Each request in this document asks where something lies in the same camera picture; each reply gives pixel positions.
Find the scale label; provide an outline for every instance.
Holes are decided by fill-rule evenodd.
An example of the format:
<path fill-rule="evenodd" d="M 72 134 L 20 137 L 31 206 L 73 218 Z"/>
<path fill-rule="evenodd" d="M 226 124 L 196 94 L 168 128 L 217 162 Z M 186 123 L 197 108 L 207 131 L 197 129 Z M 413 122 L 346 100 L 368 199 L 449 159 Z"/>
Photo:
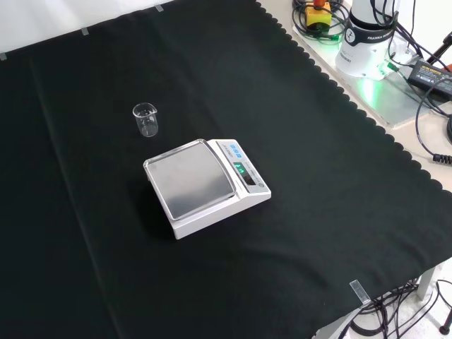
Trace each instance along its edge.
<path fill-rule="evenodd" d="M 249 193 L 269 191 L 256 168 L 235 140 L 217 141 L 217 144 Z"/>

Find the black tablecloth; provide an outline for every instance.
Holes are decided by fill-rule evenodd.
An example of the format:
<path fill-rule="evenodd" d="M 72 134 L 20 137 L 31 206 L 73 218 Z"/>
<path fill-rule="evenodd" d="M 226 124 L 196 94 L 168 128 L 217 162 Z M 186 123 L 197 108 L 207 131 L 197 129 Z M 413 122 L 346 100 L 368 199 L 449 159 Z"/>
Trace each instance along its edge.
<path fill-rule="evenodd" d="M 452 256 L 451 195 L 253 0 L 163 8 L 0 63 L 2 338 L 306 338 Z M 142 164 L 197 138 L 273 196 L 177 242 Z"/>

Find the metal plate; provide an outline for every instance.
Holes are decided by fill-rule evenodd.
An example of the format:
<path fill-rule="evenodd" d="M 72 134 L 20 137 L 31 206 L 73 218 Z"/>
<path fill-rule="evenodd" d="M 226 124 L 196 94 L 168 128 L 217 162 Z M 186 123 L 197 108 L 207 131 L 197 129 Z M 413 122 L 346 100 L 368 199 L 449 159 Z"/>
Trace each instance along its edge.
<path fill-rule="evenodd" d="M 205 140 L 149 159 L 143 166 L 173 220 L 204 210 L 235 194 L 229 174 Z"/>

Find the black cloth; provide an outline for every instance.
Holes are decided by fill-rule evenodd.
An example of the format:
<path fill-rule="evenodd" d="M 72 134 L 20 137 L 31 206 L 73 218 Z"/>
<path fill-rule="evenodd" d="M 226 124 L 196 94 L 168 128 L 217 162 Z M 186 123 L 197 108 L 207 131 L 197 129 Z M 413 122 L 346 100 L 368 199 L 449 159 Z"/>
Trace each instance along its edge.
<path fill-rule="evenodd" d="M 0 338 L 118 338 L 29 58 L 0 63 Z"/>

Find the small beaker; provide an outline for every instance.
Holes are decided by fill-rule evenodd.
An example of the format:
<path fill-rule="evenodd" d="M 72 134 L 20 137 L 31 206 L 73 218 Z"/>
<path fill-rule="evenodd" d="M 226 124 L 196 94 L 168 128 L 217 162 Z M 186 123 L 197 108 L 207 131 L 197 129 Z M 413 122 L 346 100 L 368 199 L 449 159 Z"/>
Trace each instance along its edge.
<path fill-rule="evenodd" d="M 142 102 L 133 108 L 136 124 L 143 136 L 154 136 L 158 132 L 157 109 L 147 102 Z"/>

